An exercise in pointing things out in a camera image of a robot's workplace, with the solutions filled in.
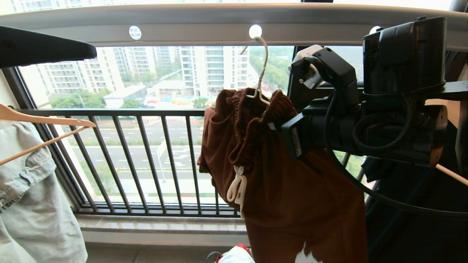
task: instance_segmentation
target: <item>window sill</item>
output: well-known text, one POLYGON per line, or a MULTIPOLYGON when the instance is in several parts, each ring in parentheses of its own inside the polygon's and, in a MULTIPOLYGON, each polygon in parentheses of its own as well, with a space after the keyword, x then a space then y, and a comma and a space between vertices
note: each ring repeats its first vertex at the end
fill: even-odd
POLYGON ((167 246, 249 244, 241 219, 76 215, 85 242, 167 246))

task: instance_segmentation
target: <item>white hole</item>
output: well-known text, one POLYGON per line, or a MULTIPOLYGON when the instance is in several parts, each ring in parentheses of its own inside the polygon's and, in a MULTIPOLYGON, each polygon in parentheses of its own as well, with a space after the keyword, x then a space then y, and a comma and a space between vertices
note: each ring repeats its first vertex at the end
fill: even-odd
POLYGON ((128 34, 130 37, 132 37, 134 40, 139 40, 141 38, 141 30, 137 26, 131 26, 128 29, 128 34))
POLYGON ((250 38, 261 37, 262 36, 262 27, 259 25, 252 25, 249 29, 250 38))
POLYGON ((369 31, 369 35, 370 35, 370 34, 373 34, 373 33, 375 33, 375 32, 377 32, 377 29, 379 29, 379 28, 381 28, 381 26, 375 26, 375 27, 373 27, 373 28, 371 29, 371 31, 369 31))

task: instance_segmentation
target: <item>black cable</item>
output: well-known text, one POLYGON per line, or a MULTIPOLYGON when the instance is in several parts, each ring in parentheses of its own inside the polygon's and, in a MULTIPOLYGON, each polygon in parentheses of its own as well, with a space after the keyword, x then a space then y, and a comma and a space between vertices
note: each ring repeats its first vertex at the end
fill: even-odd
POLYGON ((330 138, 329 138, 329 130, 330 130, 330 118, 331 118, 331 112, 333 110, 334 104, 335 104, 335 98, 336 96, 333 95, 330 105, 327 109, 327 114, 325 115, 325 128, 323 130, 323 138, 325 141, 325 148, 327 149, 328 154, 330 155, 331 160, 334 162, 336 167, 340 169, 340 171, 344 174, 346 178, 348 178, 353 184, 355 184, 358 188, 363 190, 365 193, 367 193, 369 196, 372 196, 374 198, 377 198, 383 202, 385 202, 388 205, 391 205, 393 207, 412 212, 412 213, 417 213, 417 214, 422 214, 422 215, 428 215, 428 216, 436 216, 436 217, 443 217, 443 218, 450 218, 450 219, 458 219, 458 220, 468 220, 468 213, 465 212, 452 212, 452 211, 442 211, 442 210, 435 210, 435 209, 429 209, 429 208, 423 208, 419 206, 414 206, 414 205, 409 205, 405 203, 398 202, 396 200, 390 199, 386 196, 383 196, 379 193, 376 193, 372 191, 371 189, 367 188, 365 185, 361 184, 358 180, 356 180, 349 172, 346 170, 346 168, 341 165, 340 161, 336 157, 336 155, 333 153, 333 149, 331 148, 330 145, 330 138))
POLYGON ((365 143, 363 143, 360 139, 360 136, 367 127, 376 124, 377 122, 381 122, 382 118, 388 115, 388 113, 374 113, 371 115, 368 115, 356 123, 354 126, 354 129, 352 130, 352 137, 354 142, 356 143, 357 146, 370 150, 370 151, 382 151, 382 150, 390 150, 391 148, 395 147, 400 143, 408 133, 411 127, 411 121, 413 120, 413 114, 414 114, 414 109, 413 109, 413 100, 409 99, 406 95, 404 96, 405 100, 405 109, 406 109, 406 119, 405 119, 405 124, 403 126, 402 131, 398 136, 393 140, 391 143, 387 145, 382 145, 382 146, 369 146, 365 143))

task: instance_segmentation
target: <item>light blue jeans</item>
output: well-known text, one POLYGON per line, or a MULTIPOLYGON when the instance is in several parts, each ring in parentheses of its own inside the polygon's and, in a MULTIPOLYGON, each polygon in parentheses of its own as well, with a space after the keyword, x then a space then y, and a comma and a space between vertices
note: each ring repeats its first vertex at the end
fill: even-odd
MULTIPOLYGON (((31 123, 0 130, 0 160, 41 144, 31 123)), ((43 147, 0 166, 0 262, 84 263, 78 222, 43 147)))

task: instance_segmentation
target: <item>floor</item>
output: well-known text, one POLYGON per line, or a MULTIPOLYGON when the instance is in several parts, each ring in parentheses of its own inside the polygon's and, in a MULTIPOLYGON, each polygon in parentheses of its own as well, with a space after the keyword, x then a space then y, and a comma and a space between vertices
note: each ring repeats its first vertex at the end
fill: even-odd
POLYGON ((210 252, 223 247, 121 246, 87 243, 87 263, 205 263, 210 252))

